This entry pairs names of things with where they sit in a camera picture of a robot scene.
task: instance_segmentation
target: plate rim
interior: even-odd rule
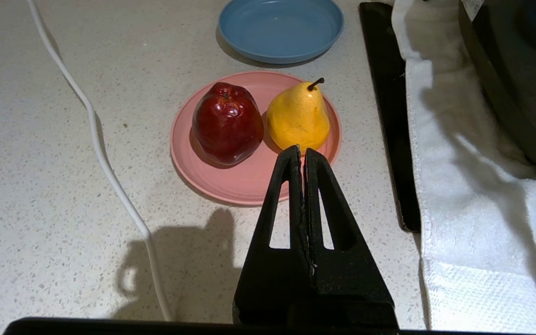
[[[332,38],[332,40],[330,40],[330,42],[328,42],[324,46],[320,47],[319,49],[315,49],[315,50],[311,51],[310,53],[304,53],[304,54],[300,54],[300,55],[290,55],[290,56],[286,56],[286,57],[278,57],[278,56],[275,56],[275,55],[264,55],[264,54],[251,52],[251,51],[247,50],[246,48],[241,47],[240,45],[233,43],[228,38],[227,34],[225,34],[225,32],[223,31],[222,22],[223,22],[223,14],[225,13],[225,9],[227,9],[228,6],[230,6],[232,3],[236,2],[236,1],[241,1],[241,0],[230,0],[229,3],[226,4],[223,7],[223,9],[221,10],[221,13],[219,14],[219,24],[218,24],[219,25],[219,32],[221,32],[221,36],[225,39],[225,41],[230,46],[232,46],[233,48],[237,49],[240,52],[247,53],[249,55],[253,55],[253,56],[256,56],[256,57],[262,57],[264,59],[273,59],[273,60],[293,60],[293,59],[308,60],[308,59],[311,59],[311,58],[315,57],[316,55],[320,55],[321,53],[325,52],[330,47],[332,47],[332,45],[334,45],[334,43],[338,40],[338,38],[341,36],[341,34],[342,34],[343,30],[344,30],[345,19],[344,19],[344,13],[342,12],[342,9],[333,0],[323,0],[323,1],[327,1],[327,2],[330,2],[331,4],[333,4],[334,7],[338,10],[338,14],[341,17],[341,24],[340,24],[340,27],[338,27],[338,32],[336,33],[336,36],[334,36],[334,38]]]
[[[206,85],[202,86],[200,89],[196,90],[195,93],[193,93],[183,104],[181,104],[181,107],[179,108],[179,111],[177,112],[177,114],[175,115],[175,118],[173,119],[173,124],[171,125],[171,134],[170,134],[170,138],[169,138],[169,150],[170,150],[170,154],[171,154],[171,161],[173,162],[173,165],[177,168],[177,174],[179,174],[181,177],[185,178],[185,180],[187,180],[189,182],[189,184],[191,184],[198,191],[202,192],[204,195],[207,195],[210,198],[215,199],[215,200],[225,201],[226,203],[229,203],[229,204],[238,204],[238,205],[243,205],[243,206],[261,206],[264,203],[265,196],[264,196],[264,198],[262,198],[262,200],[260,202],[257,202],[257,201],[248,201],[248,200],[234,200],[234,199],[229,198],[229,197],[223,197],[222,195],[207,193],[205,191],[205,188],[200,187],[199,184],[194,182],[183,171],[183,167],[181,167],[181,165],[179,165],[179,162],[177,161],[177,159],[175,159],[175,152],[174,152],[174,146],[173,146],[173,138],[175,136],[175,126],[177,124],[177,119],[179,118],[181,113],[183,113],[183,108],[192,99],[194,99],[194,97],[196,95],[198,95],[198,93],[200,93],[205,87],[208,87],[210,85],[213,85],[213,83],[217,83],[217,82],[220,82],[222,80],[225,80],[225,79],[228,79],[228,78],[231,78],[231,77],[234,77],[234,76],[240,76],[240,75],[246,75],[246,74],[258,74],[258,73],[260,73],[260,74],[276,74],[278,76],[285,76],[285,77],[289,77],[291,79],[295,79],[295,80],[299,80],[300,82],[303,82],[303,79],[301,79],[301,78],[292,76],[290,74],[283,74],[282,72],[276,72],[276,71],[245,71],[245,72],[237,72],[236,74],[229,74],[227,76],[224,76],[224,77],[218,78],[218,79],[216,79],[216,80],[214,80],[212,82],[209,82]],[[323,98],[330,104],[330,106],[332,106],[332,112],[333,112],[332,114],[336,118],[336,123],[338,123],[338,129],[339,129],[339,136],[338,136],[338,141],[336,142],[336,149],[334,150],[334,155],[332,156],[332,161],[329,162],[330,164],[332,164],[338,158],[338,154],[340,152],[340,148],[341,148],[341,144],[342,144],[342,123],[341,123],[340,116],[338,116],[338,112],[336,111],[336,109],[334,109],[334,104],[332,104],[332,101],[330,101],[330,99],[328,97],[326,97],[326,95],[323,95]],[[287,199],[289,199],[289,194],[288,193],[286,193],[285,195],[279,196],[278,201],[281,202],[281,201],[284,201],[284,200],[287,200]]]

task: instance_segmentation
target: pink plate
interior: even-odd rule
[[[268,104],[281,91],[302,82],[301,79],[278,72],[243,72],[221,78],[216,82],[227,82],[243,86],[254,97],[262,113],[266,127]],[[208,161],[200,144],[192,135],[192,117],[202,96],[214,85],[212,82],[202,87],[185,102],[173,123],[171,134],[171,156],[181,176],[201,192],[215,199],[243,205],[261,205],[272,176],[272,169],[280,149],[272,142],[268,131],[264,131],[264,141],[258,150],[240,164],[220,167]],[[324,96],[330,120],[330,135],[318,150],[330,164],[336,159],[341,145],[340,119],[328,98]],[[289,197],[289,186],[283,184],[279,200]]]

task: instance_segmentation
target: plate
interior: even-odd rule
[[[232,167],[221,167],[209,161],[201,150],[200,143],[192,133],[194,110],[202,96],[216,82],[227,82],[245,87],[255,99],[266,129],[266,110],[281,91],[302,82],[301,79],[278,72],[243,72],[218,79],[202,87],[181,108],[171,131],[171,157],[181,176],[200,192],[218,200],[247,206],[261,205],[266,196],[268,183],[281,151],[264,131],[264,140],[246,160]],[[319,148],[330,164],[334,162],[341,145],[340,119],[332,102],[324,96],[326,112],[330,121],[330,134]],[[283,184],[279,200],[289,197],[288,184]]]
[[[326,52],[344,27],[332,0],[232,0],[219,31],[237,52],[272,64],[306,61]]]

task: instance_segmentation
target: label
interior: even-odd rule
[[[462,0],[462,4],[472,22],[477,16],[479,9],[481,9],[481,6],[483,6],[483,0]]]

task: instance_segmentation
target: blue plate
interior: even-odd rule
[[[264,63],[290,64],[330,49],[344,15],[332,0],[232,0],[219,30],[242,55]]]

